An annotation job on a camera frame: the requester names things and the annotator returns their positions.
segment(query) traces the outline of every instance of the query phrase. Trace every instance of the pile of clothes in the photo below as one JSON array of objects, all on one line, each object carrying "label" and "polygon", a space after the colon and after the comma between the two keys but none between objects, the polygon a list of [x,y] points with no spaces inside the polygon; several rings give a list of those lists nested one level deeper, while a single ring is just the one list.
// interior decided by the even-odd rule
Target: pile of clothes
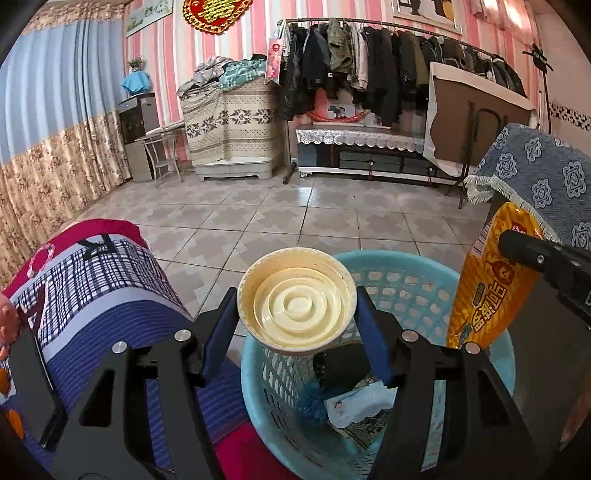
[{"label": "pile of clothes", "polygon": [[399,121],[403,101],[426,110],[431,62],[467,70],[525,96],[521,79],[503,58],[483,58],[452,38],[387,28],[360,30],[336,19],[310,28],[292,24],[281,36],[278,116],[283,120],[313,110],[317,88],[325,89],[331,100],[338,100],[338,90],[345,88],[354,104],[391,127]]},{"label": "pile of clothes", "polygon": [[185,100],[211,90],[224,92],[238,88],[265,74],[267,57],[255,54],[250,60],[234,61],[227,57],[211,57],[197,66],[193,77],[177,90],[177,96]]}]

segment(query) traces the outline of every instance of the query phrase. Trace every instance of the yellow snack bag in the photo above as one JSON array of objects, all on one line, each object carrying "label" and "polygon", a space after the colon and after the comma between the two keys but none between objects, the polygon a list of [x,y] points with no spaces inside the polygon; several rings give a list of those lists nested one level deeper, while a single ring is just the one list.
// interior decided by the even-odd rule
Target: yellow snack bag
[{"label": "yellow snack bag", "polygon": [[507,202],[486,224],[466,256],[447,331],[447,346],[489,346],[511,324],[539,273],[510,262],[499,251],[506,230],[542,237],[538,222]]}]

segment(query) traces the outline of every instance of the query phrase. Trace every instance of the metal screw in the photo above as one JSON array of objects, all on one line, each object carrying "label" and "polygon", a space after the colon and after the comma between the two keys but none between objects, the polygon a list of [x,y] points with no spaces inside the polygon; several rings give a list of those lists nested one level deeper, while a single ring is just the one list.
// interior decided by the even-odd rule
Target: metal screw
[{"label": "metal screw", "polygon": [[190,338],[191,332],[185,328],[174,333],[174,339],[178,342],[184,342],[185,340],[189,340]]},{"label": "metal screw", "polygon": [[127,343],[117,342],[116,344],[113,345],[111,350],[113,350],[113,353],[123,353],[127,350]]},{"label": "metal screw", "polygon": [[402,332],[402,339],[405,342],[416,342],[418,340],[418,333],[414,330],[405,330]]},{"label": "metal screw", "polygon": [[480,346],[477,343],[468,342],[466,344],[466,352],[476,355],[477,353],[480,353]]}]

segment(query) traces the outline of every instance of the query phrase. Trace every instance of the fringe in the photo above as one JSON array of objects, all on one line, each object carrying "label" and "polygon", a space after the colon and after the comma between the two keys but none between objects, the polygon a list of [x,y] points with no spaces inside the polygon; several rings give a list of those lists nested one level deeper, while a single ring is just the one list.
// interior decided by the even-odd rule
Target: fringe
[{"label": "fringe", "polygon": [[[496,175],[492,177],[483,177],[476,175],[469,175],[466,177],[466,188],[468,191],[468,200],[473,203],[487,202],[493,198],[495,191],[499,192],[503,197],[512,203],[515,203],[519,208],[523,208],[531,214],[532,217],[540,224],[542,234],[546,240],[550,240],[555,243],[563,243],[554,229],[542,218],[542,216],[533,208],[528,202],[521,198],[515,190],[509,187],[504,181],[502,181]],[[489,187],[491,190],[481,191],[478,190],[477,186]]]}]

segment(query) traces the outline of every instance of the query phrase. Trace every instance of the floral curtain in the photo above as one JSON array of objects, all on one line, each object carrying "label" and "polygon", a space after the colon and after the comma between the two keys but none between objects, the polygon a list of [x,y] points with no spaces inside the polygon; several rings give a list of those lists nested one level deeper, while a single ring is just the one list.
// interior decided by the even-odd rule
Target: floral curtain
[{"label": "floral curtain", "polygon": [[38,12],[0,68],[0,288],[131,176],[116,113],[122,17],[122,6],[92,3]]}]

